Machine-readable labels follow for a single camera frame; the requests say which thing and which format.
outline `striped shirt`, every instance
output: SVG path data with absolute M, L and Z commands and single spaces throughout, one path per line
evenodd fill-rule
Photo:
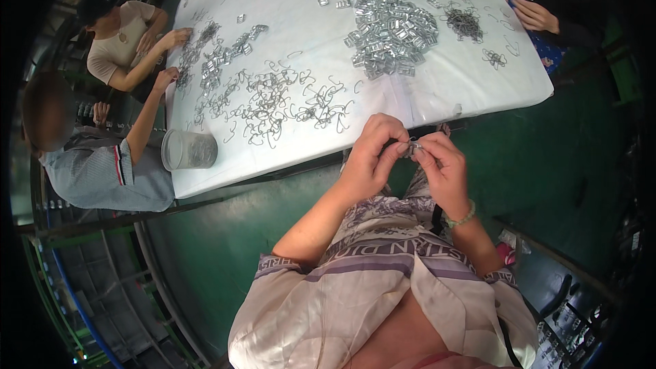
M 153 138 L 133 166 L 124 136 L 76 127 L 63 148 L 46 152 L 39 161 L 55 193 L 78 208 L 160 212 L 175 192 L 161 162 L 161 138 Z

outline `beige top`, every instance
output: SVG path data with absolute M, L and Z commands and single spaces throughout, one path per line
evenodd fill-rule
M 140 61 L 136 47 L 148 27 L 146 22 L 153 17 L 155 6 L 131 0 L 121 6 L 121 27 L 116 36 L 93 40 L 86 58 L 88 72 L 108 84 L 118 67 L 130 71 Z M 125 42 L 120 37 L 125 35 Z

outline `white table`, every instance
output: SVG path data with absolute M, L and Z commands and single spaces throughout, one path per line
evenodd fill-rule
M 334 6 L 336 1 L 330 0 L 330 5 L 324 7 L 320 7 L 317 0 L 181 1 L 174 28 L 191 26 L 194 13 L 204 9 L 208 12 L 207 17 L 222 25 L 218 36 L 225 39 L 224 45 L 231 45 L 255 24 L 269 26 L 267 32 L 250 42 L 253 47 L 251 54 L 243 55 L 224 67 L 224 82 L 242 69 L 251 74 L 270 72 L 265 61 L 280 60 L 295 70 L 310 69 L 317 79 L 317 87 L 330 86 L 329 76 L 333 81 L 345 83 L 347 91 L 336 94 L 334 102 L 354 102 L 349 105 L 348 115 L 343 119 L 349 126 L 343 132 L 337 132 L 336 124 L 316 129 L 312 122 L 288 120 L 283 123 L 282 135 L 275 142 L 274 149 L 268 144 L 248 144 L 247 138 L 242 137 L 245 124 L 239 120 L 226 122 L 206 118 L 202 129 L 192 125 L 190 131 L 211 133 L 216 137 L 218 159 L 209 169 L 174 171 L 176 197 L 186 198 L 348 148 L 375 112 L 391 114 L 410 128 L 527 107 L 544 101 L 553 92 L 535 48 L 504 0 L 471 0 L 481 16 L 480 25 L 485 32 L 482 44 L 467 38 L 457 41 L 455 33 L 440 20 L 441 10 L 432 8 L 426 0 L 412 0 L 435 15 L 439 43 L 424 55 L 426 62 L 416 68 L 414 78 L 393 74 L 372 82 L 365 78 L 362 69 L 353 68 L 351 56 L 354 49 L 343 43 L 343 38 L 356 29 L 353 9 L 338 10 Z M 236 19 L 242 13 L 246 14 L 246 21 L 238 25 Z M 206 21 L 196 24 L 195 29 L 202 29 Z M 519 51 L 519 56 L 511 54 L 517 50 L 510 46 Z M 210 43 L 205 52 L 213 48 Z M 483 49 L 503 53 L 507 64 L 495 70 L 483 61 Z M 287 58 L 298 50 L 302 53 Z M 178 55 L 177 51 L 171 53 L 169 65 L 177 64 Z M 201 94 L 200 69 L 204 60 L 201 56 L 201 61 L 193 68 L 195 78 L 188 94 L 183 97 L 182 92 L 174 91 L 173 86 L 169 88 L 168 128 L 185 129 L 186 122 L 192 120 L 194 106 Z M 355 94 L 354 85 L 359 80 L 364 83 L 357 85 Z M 291 102 L 296 106 L 304 103 L 303 87 L 294 85 L 289 88 Z M 234 92 L 230 96 L 230 108 L 247 103 L 250 96 L 243 88 Z M 233 127 L 235 136 L 224 143 Z

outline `baseball cap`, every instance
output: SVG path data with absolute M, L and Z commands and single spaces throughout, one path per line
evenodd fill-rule
M 96 20 L 107 15 L 119 0 L 80 0 L 78 19 L 84 25 L 92 25 Z

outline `woman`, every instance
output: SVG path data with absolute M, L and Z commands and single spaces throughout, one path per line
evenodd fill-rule
M 131 92 L 140 103 L 148 98 L 162 54 L 187 42 L 191 29 L 157 36 L 166 25 L 167 13 L 153 5 L 131 0 L 80 0 L 78 18 L 94 38 L 86 58 L 88 71 L 104 84 Z
M 260 258 L 228 338 L 236 369 L 530 366 L 536 323 L 474 215 L 463 153 L 442 133 L 419 144 L 405 197 L 382 196 L 409 136 L 367 121 L 339 180 Z M 436 204 L 453 245 L 422 226 Z
M 130 132 L 104 130 L 109 106 L 94 105 L 101 128 L 74 126 L 70 86 L 59 72 L 40 72 L 23 97 L 23 129 L 32 153 L 45 168 L 54 192 L 78 208 L 164 211 L 175 198 L 161 162 L 161 139 L 151 139 L 160 98 L 178 77 L 160 71 Z
M 506 0 L 535 45 L 547 72 L 567 47 L 598 47 L 607 19 L 605 0 Z

